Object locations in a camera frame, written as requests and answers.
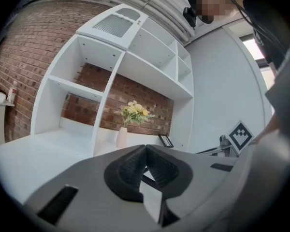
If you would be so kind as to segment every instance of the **shelving unit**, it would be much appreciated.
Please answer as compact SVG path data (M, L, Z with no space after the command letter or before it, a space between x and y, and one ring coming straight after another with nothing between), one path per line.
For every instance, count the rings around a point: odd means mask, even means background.
M84 63L112 72L104 92L73 82ZM187 150L193 113L190 56L147 15L123 4L85 23L56 55L36 96L31 135L61 150L95 156L95 148L107 145L97 137L117 73L174 100L170 138L175 148ZM94 126L60 117L68 93L100 102Z

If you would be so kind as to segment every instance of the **white bottle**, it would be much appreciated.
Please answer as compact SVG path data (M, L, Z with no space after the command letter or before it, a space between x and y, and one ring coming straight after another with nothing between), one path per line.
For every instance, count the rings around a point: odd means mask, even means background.
M17 82L13 81L13 86L10 87L9 93L8 93L8 98L7 101L10 103L14 103L14 99L15 99L15 95L16 95L16 86L17 86Z

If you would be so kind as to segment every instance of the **vase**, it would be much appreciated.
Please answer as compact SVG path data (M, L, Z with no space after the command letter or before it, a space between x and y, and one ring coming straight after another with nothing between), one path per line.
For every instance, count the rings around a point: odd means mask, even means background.
M116 147L117 148L124 148L126 146L128 130L127 128L120 128L117 139L116 139Z

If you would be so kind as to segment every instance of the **black picture frame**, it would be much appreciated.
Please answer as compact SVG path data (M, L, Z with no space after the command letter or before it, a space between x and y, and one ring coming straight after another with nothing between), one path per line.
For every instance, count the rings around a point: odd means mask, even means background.
M159 134L158 137L160 138L162 144L166 148L173 148L174 145L172 144L171 140L168 138L167 135Z

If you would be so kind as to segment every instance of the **headset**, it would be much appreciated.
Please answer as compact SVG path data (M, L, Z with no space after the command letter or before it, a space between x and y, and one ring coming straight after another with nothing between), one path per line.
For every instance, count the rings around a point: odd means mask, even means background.
M183 16L189 22L191 27L194 28L196 26L196 17L198 17L206 24L210 24L213 22L213 19L209 19L207 16L197 14L196 0L188 0L188 1L191 7L184 8ZM231 0L231 2L237 7L244 20L249 25L251 25L256 32L263 35L270 43L272 43L275 46L275 48L283 55L283 57L285 57L287 50L284 48L281 42L262 23L260 23L260 21L258 21L250 12L248 12L242 6L240 6L235 0ZM245 13L254 24L252 24L243 13Z

